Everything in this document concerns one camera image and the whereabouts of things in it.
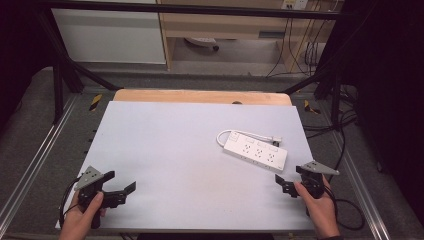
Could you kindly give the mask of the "black metal frame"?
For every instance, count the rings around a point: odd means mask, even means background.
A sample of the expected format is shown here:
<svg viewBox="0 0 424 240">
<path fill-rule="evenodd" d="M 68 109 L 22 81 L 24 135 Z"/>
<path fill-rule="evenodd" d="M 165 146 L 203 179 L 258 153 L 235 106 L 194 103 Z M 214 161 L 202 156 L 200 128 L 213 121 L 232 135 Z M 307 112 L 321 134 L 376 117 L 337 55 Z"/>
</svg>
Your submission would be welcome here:
<svg viewBox="0 0 424 240">
<path fill-rule="evenodd" d="M 56 124 L 64 114 L 63 87 L 65 81 L 72 92 L 80 93 L 84 89 L 78 72 L 100 84 L 108 90 L 120 90 L 120 87 L 107 82 L 95 75 L 88 69 L 72 60 L 65 48 L 61 35 L 52 27 L 52 21 L 46 17 L 46 12 L 54 9 L 117 11 L 117 12 L 147 12 L 147 13 L 171 13 L 171 14 L 197 14 L 197 15 L 227 15 L 246 17 L 290 18 L 290 19 L 319 19 L 340 20 L 349 18 L 349 14 L 340 12 L 318 11 L 295 11 L 277 10 L 266 8 L 246 7 L 221 7 L 200 5 L 175 5 L 175 4 L 148 4 L 148 3 L 124 3 L 124 2 L 101 2 L 101 1 L 73 1 L 73 0 L 36 0 L 34 4 L 34 16 L 39 22 L 45 35 L 49 39 L 55 62 L 53 63 L 54 97 Z"/>
</svg>

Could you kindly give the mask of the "dark curtain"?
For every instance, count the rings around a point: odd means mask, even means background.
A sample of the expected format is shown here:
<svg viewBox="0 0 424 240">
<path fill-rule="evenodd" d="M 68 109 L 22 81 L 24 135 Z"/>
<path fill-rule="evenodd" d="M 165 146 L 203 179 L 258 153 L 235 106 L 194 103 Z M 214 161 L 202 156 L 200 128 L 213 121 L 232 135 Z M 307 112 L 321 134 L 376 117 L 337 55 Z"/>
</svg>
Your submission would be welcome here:
<svg viewBox="0 0 424 240">
<path fill-rule="evenodd" d="M 53 50 L 35 14 L 36 0 L 0 0 L 0 131 L 32 77 L 53 65 Z"/>
<path fill-rule="evenodd" d="M 361 18 L 343 73 L 379 160 L 424 225 L 424 0 L 345 0 Z"/>
</svg>

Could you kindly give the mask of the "light wooden desk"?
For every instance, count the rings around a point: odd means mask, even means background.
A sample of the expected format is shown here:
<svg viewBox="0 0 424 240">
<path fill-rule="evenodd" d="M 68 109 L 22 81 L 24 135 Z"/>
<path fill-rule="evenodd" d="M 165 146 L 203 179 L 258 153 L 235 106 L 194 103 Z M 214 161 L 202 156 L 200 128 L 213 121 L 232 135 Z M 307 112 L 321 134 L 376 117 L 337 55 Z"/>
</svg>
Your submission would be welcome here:
<svg viewBox="0 0 424 240">
<path fill-rule="evenodd" d="M 156 0 L 159 4 L 200 5 L 283 9 L 283 0 Z M 308 0 L 304 10 L 329 12 L 333 0 Z M 282 51 L 286 69 L 300 69 L 301 57 L 311 45 L 327 43 L 335 22 L 333 20 L 286 19 L 268 17 L 171 14 L 159 15 L 162 33 L 167 38 L 215 38 L 275 40 Z"/>
</svg>

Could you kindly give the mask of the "white wall socket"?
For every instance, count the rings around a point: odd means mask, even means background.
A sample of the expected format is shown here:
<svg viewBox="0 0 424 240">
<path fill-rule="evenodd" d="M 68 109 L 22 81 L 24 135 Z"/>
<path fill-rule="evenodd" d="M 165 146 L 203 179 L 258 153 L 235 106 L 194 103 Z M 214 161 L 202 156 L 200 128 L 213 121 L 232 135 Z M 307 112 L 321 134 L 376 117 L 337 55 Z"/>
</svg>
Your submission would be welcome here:
<svg viewBox="0 0 424 240">
<path fill-rule="evenodd" d="M 308 0 L 283 0 L 282 8 L 288 10 L 304 10 Z"/>
</svg>

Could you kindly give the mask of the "white cabinet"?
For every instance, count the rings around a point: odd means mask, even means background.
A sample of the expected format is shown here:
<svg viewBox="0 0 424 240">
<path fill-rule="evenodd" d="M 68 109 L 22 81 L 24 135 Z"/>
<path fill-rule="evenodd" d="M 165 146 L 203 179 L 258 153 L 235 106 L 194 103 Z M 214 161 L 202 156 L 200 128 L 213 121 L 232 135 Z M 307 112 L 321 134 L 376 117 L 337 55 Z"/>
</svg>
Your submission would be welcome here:
<svg viewBox="0 0 424 240">
<path fill-rule="evenodd" d="M 52 10 L 69 56 L 79 62 L 166 62 L 153 13 Z"/>
</svg>

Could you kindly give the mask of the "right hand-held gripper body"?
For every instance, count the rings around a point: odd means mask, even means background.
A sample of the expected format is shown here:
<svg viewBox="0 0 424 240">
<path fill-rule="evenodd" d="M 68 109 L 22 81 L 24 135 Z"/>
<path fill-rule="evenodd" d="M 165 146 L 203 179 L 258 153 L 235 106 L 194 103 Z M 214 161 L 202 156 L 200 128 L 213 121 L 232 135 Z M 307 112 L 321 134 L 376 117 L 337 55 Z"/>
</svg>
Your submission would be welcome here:
<svg viewBox="0 0 424 240">
<path fill-rule="evenodd" d="M 319 199 L 324 194 L 323 174 L 340 174 L 338 170 L 332 169 L 317 161 L 311 161 L 300 166 L 305 170 L 303 174 L 300 174 L 302 185 L 315 199 Z"/>
</svg>

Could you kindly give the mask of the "person's right hand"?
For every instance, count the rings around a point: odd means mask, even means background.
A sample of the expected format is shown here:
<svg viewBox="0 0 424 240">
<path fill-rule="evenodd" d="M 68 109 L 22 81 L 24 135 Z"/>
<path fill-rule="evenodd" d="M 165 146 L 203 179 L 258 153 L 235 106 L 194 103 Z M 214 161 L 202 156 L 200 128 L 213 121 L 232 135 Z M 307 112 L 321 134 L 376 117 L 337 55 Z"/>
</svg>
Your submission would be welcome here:
<svg viewBox="0 0 424 240">
<path fill-rule="evenodd" d="M 335 206 L 330 196 L 325 193 L 321 198 L 315 199 L 300 182 L 295 182 L 294 186 L 306 205 L 317 239 L 325 240 L 340 237 Z"/>
</svg>

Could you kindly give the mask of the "pale grey table mat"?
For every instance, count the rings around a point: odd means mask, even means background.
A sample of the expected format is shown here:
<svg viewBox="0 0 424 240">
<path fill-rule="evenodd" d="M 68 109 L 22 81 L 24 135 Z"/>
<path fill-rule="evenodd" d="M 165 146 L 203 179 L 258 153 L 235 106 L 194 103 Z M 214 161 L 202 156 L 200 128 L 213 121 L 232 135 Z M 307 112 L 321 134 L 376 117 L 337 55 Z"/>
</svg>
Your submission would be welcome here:
<svg viewBox="0 0 424 240">
<path fill-rule="evenodd" d="M 107 191 L 136 182 L 126 203 L 101 221 L 113 232 L 284 232 L 309 230 L 301 199 L 274 174 L 221 148 L 231 130 L 281 138 L 282 176 L 311 161 L 293 106 L 112 101 L 83 165 L 114 171 Z"/>
</svg>

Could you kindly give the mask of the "person's left hand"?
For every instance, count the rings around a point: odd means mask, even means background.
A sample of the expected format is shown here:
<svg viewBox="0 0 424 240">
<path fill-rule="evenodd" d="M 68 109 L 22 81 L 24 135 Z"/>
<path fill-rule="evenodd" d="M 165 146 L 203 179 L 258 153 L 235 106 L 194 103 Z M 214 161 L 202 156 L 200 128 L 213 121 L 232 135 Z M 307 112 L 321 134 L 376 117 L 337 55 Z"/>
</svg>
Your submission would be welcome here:
<svg viewBox="0 0 424 240">
<path fill-rule="evenodd" d="M 102 192 L 98 192 L 89 206 L 84 210 L 81 210 L 78 206 L 78 195 L 78 191 L 73 195 L 71 205 L 74 208 L 69 210 L 65 216 L 59 240 L 85 240 L 91 229 L 91 222 L 95 214 L 99 213 L 101 217 L 104 217 L 106 214 L 106 210 L 101 208 L 104 199 Z"/>
</svg>

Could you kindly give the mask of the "yellow black tape strip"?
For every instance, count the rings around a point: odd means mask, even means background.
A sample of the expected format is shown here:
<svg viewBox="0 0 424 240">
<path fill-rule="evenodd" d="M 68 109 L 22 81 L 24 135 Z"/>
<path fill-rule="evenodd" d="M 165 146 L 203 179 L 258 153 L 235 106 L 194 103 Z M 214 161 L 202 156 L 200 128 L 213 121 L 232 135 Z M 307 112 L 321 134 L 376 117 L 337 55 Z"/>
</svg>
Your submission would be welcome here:
<svg viewBox="0 0 424 240">
<path fill-rule="evenodd" d="M 93 98 L 93 100 L 92 100 L 92 102 L 91 102 L 91 104 L 90 104 L 90 107 L 89 107 L 89 111 L 95 111 L 95 110 L 96 110 L 96 108 L 97 108 L 97 106 L 98 106 L 98 104 L 99 104 L 99 102 L 100 102 L 101 98 L 102 98 L 102 94 L 97 94 L 97 95 Z"/>
<path fill-rule="evenodd" d="M 321 114 L 321 111 L 319 109 L 314 109 L 311 107 L 308 100 L 304 100 L 304 110 L 306 112 L 312 112 L 314 114 Z"/>
</svg>

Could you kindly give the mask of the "aluminium rail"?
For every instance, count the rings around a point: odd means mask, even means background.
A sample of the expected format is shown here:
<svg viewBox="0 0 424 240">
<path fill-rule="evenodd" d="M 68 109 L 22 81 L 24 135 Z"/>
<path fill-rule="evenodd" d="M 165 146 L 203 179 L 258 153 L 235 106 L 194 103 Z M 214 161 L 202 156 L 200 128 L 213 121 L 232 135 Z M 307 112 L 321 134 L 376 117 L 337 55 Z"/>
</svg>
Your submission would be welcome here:
<svg viewBox="0 0 424 240">
<path fill-rule="evenodd" d="M 48 134 L 32 158 L 29 166 L 25 170 L 11 196 L 8 198 L 3 209 L 0 211 L 0 236 L 4 235 L 10 226 L 25 196 L 31 188 L 35 178 L 41 170 L 45 160 L 47 159 L 51 149 L 53 148 L 56 140 L 58 139 L 69 117 L 71 116 L 76 103 L 79 100 L 79 94 L 72 94 L 69 97 L 65 104 L 63 115 L 59 118 L 57 123 L 50 127 Z"/>
<path fill-rule="evenodd" d="M 367 224 L 372 232 L 375 240 L 390 240 L 390 234 L 382 220 L 379 211 L 363 181 L 360 173 L 358 172 L 353 159 L 347 147 L 343 147 L 343 138 L 339 132 L 332 133 L 334 141 L 342 154 L 341 165 L 345 169 L 346 176 L 348 177 L 354 193 L 358 199 L 359 205 L 363 210 Z"/>
</svg>

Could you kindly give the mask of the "white floor power strip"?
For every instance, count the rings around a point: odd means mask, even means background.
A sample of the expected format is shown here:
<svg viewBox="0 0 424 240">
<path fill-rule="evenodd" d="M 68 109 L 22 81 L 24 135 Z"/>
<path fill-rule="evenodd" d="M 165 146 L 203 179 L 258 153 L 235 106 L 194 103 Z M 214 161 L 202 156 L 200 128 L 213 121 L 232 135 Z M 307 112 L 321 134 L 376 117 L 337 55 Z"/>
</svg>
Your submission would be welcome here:
<svg viewBox="0 0 424 240">
<path fill-rule="evenodd" d="M 219 50 L 214 38 L 186 38 L 186 41 L 197 46 L 212 48 L 214 51 Z"/>
</svg>

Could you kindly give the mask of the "wooden table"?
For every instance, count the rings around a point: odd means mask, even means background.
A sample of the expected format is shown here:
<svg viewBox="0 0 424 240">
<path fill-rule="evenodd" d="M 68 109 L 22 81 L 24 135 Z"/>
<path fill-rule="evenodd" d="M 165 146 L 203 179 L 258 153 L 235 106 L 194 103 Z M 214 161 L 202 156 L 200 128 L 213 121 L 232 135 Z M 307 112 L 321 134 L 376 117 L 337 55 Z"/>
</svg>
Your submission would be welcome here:
<svg viewBox="0 0 424 240">
<path fill-rule="evenodd" d="M 255 91 L 121 89 L 116 92 L 113 100 L 132 102 L 292 105 L 292 101 L 287 94 Z"/>
</svg>

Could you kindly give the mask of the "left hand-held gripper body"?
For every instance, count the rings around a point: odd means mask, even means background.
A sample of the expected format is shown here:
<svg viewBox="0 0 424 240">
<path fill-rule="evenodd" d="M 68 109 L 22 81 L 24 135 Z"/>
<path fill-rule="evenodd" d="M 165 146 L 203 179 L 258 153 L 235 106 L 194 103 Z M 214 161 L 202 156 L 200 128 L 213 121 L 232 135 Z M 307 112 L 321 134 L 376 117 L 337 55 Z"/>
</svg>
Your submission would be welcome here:
<svg viewBox="0 0 424 240">
<path fill-rule="evenodd" d="M 117 208 L 119 205 L 126 203 L 127 196 L 123 190 L 106 192 L 103 190 L 101 178 L 105 173 L 101 173 L 94 167 L 89 166 L 79 181 L 77 182 L 75 190 L 79 192 L 78 204 L 84 209 L 87 208 L 98 192 L 104 194 L 104 199 L 101 208 Z"/>
</svg>

